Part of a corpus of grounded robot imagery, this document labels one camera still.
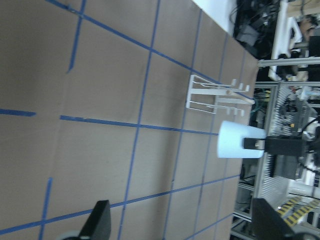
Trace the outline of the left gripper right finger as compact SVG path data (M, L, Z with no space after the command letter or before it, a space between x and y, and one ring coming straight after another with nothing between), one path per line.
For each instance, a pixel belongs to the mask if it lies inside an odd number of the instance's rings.
M264 198L254 198L251 205L252 231L257 240L319 240L310 232L295 233Z

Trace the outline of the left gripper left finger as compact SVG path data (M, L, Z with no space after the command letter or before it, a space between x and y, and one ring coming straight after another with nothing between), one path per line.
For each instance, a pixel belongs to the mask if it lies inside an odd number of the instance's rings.
M111 236L111 206L109 200L96 202L80 231L69 231L58 240L109 240Z

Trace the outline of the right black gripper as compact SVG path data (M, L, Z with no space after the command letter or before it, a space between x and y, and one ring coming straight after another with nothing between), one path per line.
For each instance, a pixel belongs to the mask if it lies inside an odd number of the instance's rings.
M250 138L243 139L243 148L247 150L264 150L271 155L284 156L303 156L309 144L307 140L301 137L292 136L268 136L264 138Z

